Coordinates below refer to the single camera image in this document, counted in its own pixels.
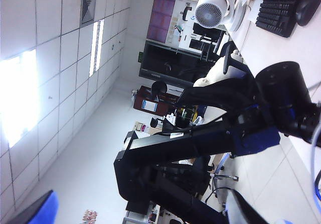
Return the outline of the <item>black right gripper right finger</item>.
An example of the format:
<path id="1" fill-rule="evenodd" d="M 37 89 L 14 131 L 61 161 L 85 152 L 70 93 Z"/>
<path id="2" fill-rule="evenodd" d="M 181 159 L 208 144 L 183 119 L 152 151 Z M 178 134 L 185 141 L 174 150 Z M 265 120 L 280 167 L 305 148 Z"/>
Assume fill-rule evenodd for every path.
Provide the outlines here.
<path id="1" fill-rule="evenodd" d="M 264 223 L 267 221 L 236 190 L 229 190 L 226 200 L 229 223 Z"/>

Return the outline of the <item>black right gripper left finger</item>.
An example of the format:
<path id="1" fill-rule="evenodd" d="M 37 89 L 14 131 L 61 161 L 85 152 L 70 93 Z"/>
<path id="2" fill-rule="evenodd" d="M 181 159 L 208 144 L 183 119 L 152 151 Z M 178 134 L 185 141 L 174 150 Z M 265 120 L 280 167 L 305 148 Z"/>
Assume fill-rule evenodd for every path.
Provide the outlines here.
<path id="1" fill-rule="evenodd" d="M 58 196 L 50 190 L 7 223 L 55 223 L 58 207 Z"/>

